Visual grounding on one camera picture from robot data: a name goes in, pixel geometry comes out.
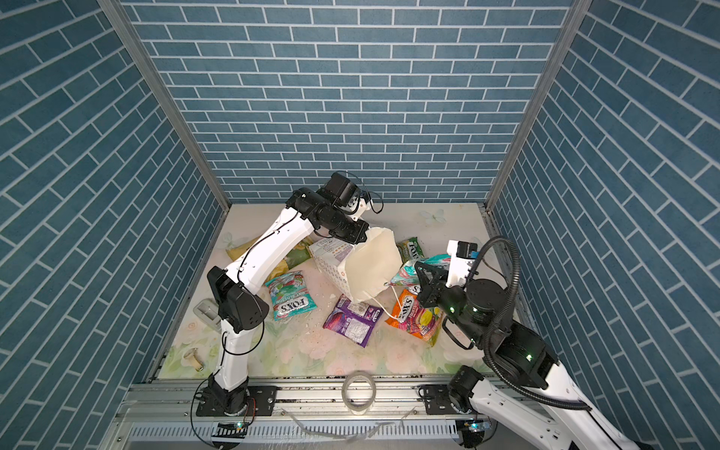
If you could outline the orange snack packet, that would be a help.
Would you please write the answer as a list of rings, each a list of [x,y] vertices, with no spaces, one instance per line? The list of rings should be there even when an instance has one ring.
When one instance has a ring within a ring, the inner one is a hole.
[[[444,313],[438,307],[424,309],[417,296],[404,289],[385,322],[434,346],[443,320]]]

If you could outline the green Fox's spring tea candy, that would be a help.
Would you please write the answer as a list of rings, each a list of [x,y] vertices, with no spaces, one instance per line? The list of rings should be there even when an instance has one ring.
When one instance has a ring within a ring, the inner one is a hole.
[[[425,260],[425,258],[427,258],[425,251],[416,236],[399,241],[396,243],[396,246],[403,264]]]

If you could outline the yellow kettle chips bag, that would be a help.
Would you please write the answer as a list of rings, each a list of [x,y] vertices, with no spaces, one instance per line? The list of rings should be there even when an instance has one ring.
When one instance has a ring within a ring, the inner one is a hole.
[[[240,245],[238,245],[238,243],[230,243],[229,247],[227,247],[225,251],[232,261],[236,261],[241,258],[249,250],[249,248],[256,243],[257,240],[258,237]],[[288,273],[291,269],[309,260],[311,258],[309,247],[312,244],[313,240],[311,238],[306,237],[302,239],[273,268],[264,283],[268,283],[268,281]]]

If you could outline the white patterned paper bag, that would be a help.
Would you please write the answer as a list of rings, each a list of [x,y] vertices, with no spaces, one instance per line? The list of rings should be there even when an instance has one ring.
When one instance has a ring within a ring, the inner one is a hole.
[[[323,238],[309,251],[318,269],[352,303],[373,302],[389,313],[378,300],[386,290],[395,296],[397,305],[401,303],[390,283],[403,265],[391,230],[372,227],[367,231],[367,241],[356,245]]]

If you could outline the purple snack packet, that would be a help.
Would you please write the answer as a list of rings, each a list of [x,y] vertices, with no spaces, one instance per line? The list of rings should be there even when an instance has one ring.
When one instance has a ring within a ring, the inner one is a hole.
[[[326,318],[322,328],[333,331],[366,348],[371,334],[384,311],[362,302],[354,302],[343,294]]]

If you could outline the teal Fox's mint blossom candy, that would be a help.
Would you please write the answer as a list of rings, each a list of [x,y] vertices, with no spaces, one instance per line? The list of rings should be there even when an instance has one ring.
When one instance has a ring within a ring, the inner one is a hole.
[[[411,293],[413,296],[418,296],[421,292],[421,286],[420,285],[410,285],[406,287],[406,290]]]

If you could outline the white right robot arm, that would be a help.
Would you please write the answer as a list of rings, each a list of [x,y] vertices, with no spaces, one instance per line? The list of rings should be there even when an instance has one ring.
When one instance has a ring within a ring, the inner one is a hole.
[[[455,257],[449,268],[419,262],[420,304],[437,307],[480,350],[485,365],[510,389],[500,390],[469,366],[453,376],[446,395],[461,414],[483,414],[540,449],[645,449],[592,404],[557,354],[513,317],[519,262],[506,286],[477,277],[483,258]]]

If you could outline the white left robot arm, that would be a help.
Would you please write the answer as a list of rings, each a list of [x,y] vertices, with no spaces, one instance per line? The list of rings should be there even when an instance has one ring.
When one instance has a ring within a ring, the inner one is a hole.
[[[264,324],[269,306],[260,288],[278,263],[302,239],[325,229],[349,244],[367,240],[369,225],[361,219],[372,208],[371,194],[341,172],[334,172],[320,189],[302,187],[285,202],[269,229],[239,260],[207,274],[219,307],[220,353],[211,386],[221,395],[242,396],[249,380],[252,331]]]

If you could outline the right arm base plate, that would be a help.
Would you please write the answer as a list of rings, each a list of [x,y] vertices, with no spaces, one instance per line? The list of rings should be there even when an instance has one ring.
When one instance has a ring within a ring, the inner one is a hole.
[[[487,416],[494,418],[488,411],[478,411],[470,403],[474,396],[474,388],[483,386],[484,379],[475,384],[461,382],[460,384],[421,384],[417,388],[418,396],[423,402],[426,414],[429,416]]]

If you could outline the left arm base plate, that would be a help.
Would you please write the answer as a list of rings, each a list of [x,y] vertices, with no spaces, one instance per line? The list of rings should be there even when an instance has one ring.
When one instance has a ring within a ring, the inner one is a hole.
[[[200,417],[272,416],[277,393],[273,385],[240,385],[232,391],[215,385],[204,387],[194,396],[194,412]]]

